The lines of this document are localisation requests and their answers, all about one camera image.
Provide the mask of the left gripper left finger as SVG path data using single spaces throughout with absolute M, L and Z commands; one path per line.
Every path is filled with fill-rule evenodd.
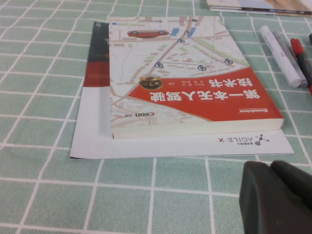
M 265 163 L 244 164 L 239 206 L 246 234 L 312 232 L 312 210 Z

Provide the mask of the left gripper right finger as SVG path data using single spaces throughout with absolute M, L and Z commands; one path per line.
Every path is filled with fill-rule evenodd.
M 287 187 L 301 198 L 305 206 L 311 210 L 312 176 L 282 160 L 273 161 L 270 167 L 283 180 Z

